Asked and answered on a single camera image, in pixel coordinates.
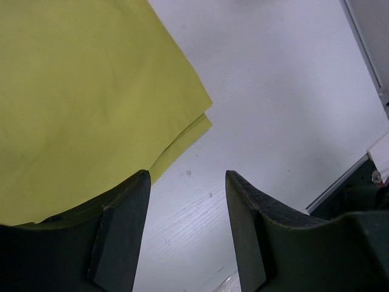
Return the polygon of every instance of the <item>folded fabric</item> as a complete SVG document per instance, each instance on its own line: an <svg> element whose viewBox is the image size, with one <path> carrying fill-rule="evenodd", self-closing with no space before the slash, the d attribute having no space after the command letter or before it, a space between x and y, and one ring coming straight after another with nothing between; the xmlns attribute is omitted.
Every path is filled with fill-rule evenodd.
<svg viewBox="0 0 389 292"><path fill-rule="evenodd" d="M211 101L146 0L0 0L0 223L155 181Z"/></svg>

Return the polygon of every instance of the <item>white wooden surface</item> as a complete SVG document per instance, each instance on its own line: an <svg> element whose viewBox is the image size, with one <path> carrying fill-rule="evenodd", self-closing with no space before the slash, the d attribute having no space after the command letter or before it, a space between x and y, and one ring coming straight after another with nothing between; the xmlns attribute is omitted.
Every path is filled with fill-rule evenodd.
<svg viewBox="0 0 389 292"><path fill-rule="evenodd" d="M224 173L303 209L389 130L338 0L150 0L214 101L152 188L135 292L236 270Z"/></svg>

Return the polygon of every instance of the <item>white panel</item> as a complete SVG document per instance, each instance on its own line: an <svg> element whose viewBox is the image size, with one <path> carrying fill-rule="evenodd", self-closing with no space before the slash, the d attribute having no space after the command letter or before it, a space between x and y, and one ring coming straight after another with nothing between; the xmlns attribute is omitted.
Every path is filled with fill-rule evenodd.
<svg viewBox="0 0 389 292"><path fill-rule="evenodd" d="M338 0L150 0L214 101L153 186L135 292L209 292L236 270L224 174L307 207L388 130Z"/></svg>
<svg viewBox="0 0 389 292"><path fill-rule="evenodd" d="M369 157L381 174L384 183L389 181L389 133L369 149Z"/></svg>

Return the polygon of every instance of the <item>white table surface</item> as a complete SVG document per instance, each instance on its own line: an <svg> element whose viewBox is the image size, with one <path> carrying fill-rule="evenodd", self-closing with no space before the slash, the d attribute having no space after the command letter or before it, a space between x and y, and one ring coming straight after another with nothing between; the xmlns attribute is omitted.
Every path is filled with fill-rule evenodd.
<svg viewBox="0 0 389 292"><path fill-rule="evenodd" d="M389 123L339 0L150 0L200 75L212 128L153 185L135 292L235 270L224 175L303 209Z"/></svg>

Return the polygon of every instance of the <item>yellow cloth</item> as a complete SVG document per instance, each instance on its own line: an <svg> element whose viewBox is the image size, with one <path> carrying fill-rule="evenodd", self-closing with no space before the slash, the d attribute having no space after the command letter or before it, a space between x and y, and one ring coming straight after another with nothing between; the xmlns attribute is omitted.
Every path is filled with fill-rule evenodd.
<svg viewBox="0 0 389 292"><path fill-rule="evenodd" d="M155 180L210 105L146 0L0 0L0 223Z"/></svg>

